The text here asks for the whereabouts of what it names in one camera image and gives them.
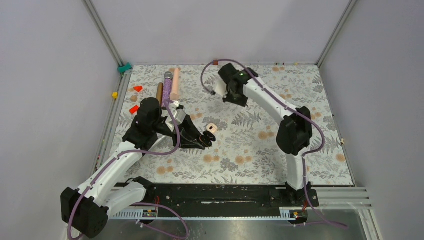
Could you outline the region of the black earbud case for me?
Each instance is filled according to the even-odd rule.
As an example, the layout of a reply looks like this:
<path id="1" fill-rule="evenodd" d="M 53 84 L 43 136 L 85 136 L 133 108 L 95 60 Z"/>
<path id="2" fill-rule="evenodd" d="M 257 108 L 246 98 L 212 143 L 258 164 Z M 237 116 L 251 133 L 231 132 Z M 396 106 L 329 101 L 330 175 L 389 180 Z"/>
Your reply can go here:
<path id="1" fill-rule="evenodd" d="M 204 131 L 202 135 L 199 137 L 199 141 L 202 145 L 204 145 L 206 148 L 209 148 L 213 145 L 213 143 L 216 141 L 216 137 L 213 133 L 210 131 Z"/>

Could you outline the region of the beige earbud charging case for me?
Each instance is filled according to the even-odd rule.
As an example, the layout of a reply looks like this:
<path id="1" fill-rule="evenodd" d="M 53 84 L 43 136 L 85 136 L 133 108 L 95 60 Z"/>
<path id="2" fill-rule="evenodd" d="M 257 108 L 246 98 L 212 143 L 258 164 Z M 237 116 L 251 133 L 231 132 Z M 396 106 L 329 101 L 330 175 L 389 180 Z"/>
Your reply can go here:
<path id="1" fill-rule="evenodd" d="M 218 131 L 218 127 L 214 123 L 209 123 L 206 126 L 206 130 L 212 134 L 215 134 Z"/>

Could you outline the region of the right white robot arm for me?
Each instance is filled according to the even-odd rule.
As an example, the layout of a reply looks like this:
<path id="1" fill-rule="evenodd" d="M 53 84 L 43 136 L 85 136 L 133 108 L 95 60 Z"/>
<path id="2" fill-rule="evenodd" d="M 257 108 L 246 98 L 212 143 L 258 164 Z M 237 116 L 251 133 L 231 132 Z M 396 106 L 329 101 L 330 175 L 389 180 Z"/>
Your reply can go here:
<path id="1" fill-rule="evenodd" d="M 253 100 L 278 124 L 276 143 L 285 153 L 287 162 L 287 201 L 293 206 L 301 205 L 309 190 L 301 158 L 313 136 L 310 110 L 303 106 L 296 108 L 271 90 L 251 68 L 237 70 L 231 63 L 224 65 L 219 76 L 226 85 L 224 102 L 242 107 Z"/>

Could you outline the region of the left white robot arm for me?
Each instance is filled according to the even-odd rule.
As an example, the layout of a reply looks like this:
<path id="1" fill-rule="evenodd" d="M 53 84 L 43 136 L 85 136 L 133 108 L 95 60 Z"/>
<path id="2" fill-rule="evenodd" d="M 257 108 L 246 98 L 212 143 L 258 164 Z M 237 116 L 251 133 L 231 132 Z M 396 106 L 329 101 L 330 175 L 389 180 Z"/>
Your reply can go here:
<path id="1" fill-rule="evenodd" d="M 96 237 L 110 217 L 136 203 L 152 204 L 155 192 L 147 184 L 133 180 L 112 192 L 127 170 L 144 156 L 167 156 L 178 149 L 205 150 L 216 141 L 213 134 L 201 133 L 176 101 L 155 97 L 140 102 L 130 128 L 110 158 L 76 189 L 67 187 L 60 196 L 62 220 L 82 236 Z"/>

